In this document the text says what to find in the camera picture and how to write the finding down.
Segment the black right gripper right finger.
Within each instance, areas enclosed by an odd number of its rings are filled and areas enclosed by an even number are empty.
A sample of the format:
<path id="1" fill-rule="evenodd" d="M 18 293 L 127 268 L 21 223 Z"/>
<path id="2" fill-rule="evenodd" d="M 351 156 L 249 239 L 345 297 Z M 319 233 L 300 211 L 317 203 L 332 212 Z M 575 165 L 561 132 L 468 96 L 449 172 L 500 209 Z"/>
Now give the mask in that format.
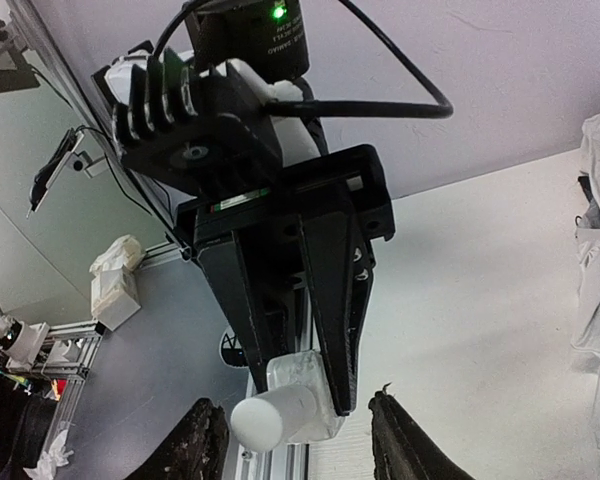
<path id="1" fill-rule="evenodd" d="M 376 391 L 368 403 L 374 478 L 472 480 L 388 392 L 389 386 L 387 383 Z"/>

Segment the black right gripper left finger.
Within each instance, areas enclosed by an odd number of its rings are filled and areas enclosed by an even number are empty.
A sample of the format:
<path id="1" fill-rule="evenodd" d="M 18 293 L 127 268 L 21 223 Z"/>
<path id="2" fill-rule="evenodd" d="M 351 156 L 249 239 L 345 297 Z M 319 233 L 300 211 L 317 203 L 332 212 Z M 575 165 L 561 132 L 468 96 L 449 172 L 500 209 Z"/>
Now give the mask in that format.
<path id="1" fill-rule="evenodd" d="M 224 409 L 200 398 L 139 467 L 139 478 L 221 479 L 228 446 Z"/>

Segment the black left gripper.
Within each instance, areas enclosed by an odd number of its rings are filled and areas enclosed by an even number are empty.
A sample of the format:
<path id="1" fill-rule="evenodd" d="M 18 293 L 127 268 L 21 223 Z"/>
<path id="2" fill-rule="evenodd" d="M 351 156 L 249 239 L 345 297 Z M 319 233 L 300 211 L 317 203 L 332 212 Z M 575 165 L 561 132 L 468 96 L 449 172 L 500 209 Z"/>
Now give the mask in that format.
<path id="1" fill-rule="evenodd" d="M 178 233 L 237 336 L 256 391 L 285 353 L 285 308 L 309 290 L 335 413 L 357 406 L 358 352 L 376 266 L 372 243 L 396 228 L 375 147 L 354 146 L 282 171 L 277 184 L 177 208 Z"/>

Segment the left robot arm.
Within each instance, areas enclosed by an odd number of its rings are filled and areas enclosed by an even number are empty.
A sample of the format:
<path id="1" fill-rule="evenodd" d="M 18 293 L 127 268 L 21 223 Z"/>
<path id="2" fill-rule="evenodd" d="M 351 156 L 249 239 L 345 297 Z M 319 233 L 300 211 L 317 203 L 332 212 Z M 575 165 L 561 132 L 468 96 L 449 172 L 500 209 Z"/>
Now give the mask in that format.
<path id="1" fill-rule="evenodd" d="M 186 195 L 173 235 L 203 272 L 255 386 L 293 352 L 304 311 L 317 330 L 335 412 L 357 403 L 358 352 L 376 264 L 395 233 L 374 147 L 330 152 L 314 99 L 300 4 L 190 1 L 183 59 L 162 35 L 116 92 L 106 86 L 122 166 Z"/>

